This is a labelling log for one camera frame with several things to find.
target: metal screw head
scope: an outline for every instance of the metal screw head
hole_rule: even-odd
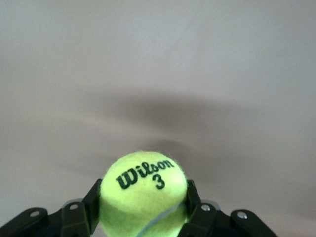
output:
[[[33,211],[31,214],[30,214],[30,217],[36,217],[40,214],[39,211]]]
[[[237,216],[240,218],[240,219],[247,219],[248,216],[246,213],[242,212],[242,211],[239,211],[237,212]]]
[[[203,211],[210,211],[211,210],[211,208],[207,204],[203,204],[201,208]]]

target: wilson logo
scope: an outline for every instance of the wilson logo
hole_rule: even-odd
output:
[[[147,162],[141,163],[141,165],[136,166],[135,168],[131,168],[120,175],[116,180],[122,189],[127,189],[129,186],[136,184],[138,178],[146,178],[148,175],[154,174],[152,176],[152,180],[156,182],[157,189],[163,189],[165,186],[165,182],[161,178],[160,174],[157,174],[162,169],[174,168],[175,166],[165,160],[162,162],[157,162],[157,164],[148,164]]]

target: tennis ball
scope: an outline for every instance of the tennis ball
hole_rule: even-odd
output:
[[[187,219],[187,179],[158,152],[123,156],[100,185],[99,218],[108,237],[176,237]]]

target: screw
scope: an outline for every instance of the screw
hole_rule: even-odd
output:
[[[237,213],[237,216],[238,216],[240,219],[247,219],[247,218],[248,218],[247,214],[244,213],[244,212],[242,212],[242,211],[239,211],[239,212]]]
[[[210,211],[211,210],[211,208],[207,204],[203,204],[201,208],[203,211]]]

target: yellow tennis ball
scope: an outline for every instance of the yellow tennis ball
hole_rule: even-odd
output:
[[[187,179],[158,152],[117,160],[100,185],[99,218],[108,237],[176,237],[187,219]]]

